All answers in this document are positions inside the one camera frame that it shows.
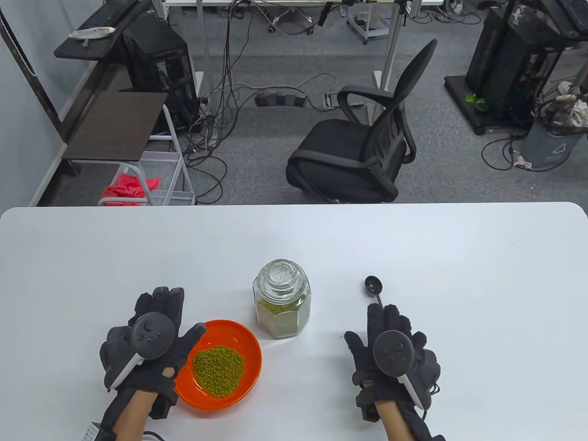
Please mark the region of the person's right hand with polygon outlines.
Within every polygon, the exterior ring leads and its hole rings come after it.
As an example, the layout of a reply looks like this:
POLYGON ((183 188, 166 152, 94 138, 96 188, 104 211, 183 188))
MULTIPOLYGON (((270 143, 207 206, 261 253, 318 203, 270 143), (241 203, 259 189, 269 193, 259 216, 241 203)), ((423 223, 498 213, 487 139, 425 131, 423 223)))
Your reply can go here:
POLYGON ((409 409, 430 408, 432 395, 439 391, 441 366, 434 351, 426 348, 426 335, 413 332, 396 305, 368 306, 366 345, 352 331, 345 332, 344 339, 355 363, 351 380, 362 389, 358 406, 395 401, 409 409))

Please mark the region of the person's left hand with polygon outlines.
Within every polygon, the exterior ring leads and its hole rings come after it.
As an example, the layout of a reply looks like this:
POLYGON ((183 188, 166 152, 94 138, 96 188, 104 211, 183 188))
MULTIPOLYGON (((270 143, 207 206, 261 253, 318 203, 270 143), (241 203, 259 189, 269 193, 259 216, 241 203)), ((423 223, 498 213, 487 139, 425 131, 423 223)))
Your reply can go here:
POLYGON ((107 390, 151 391, 177 402, 175 379, 207 332, 200 322, 179 335, 184 300, 183 288, 160 286, 139 296, 127 325, 109 330, 100 348, 107 390))

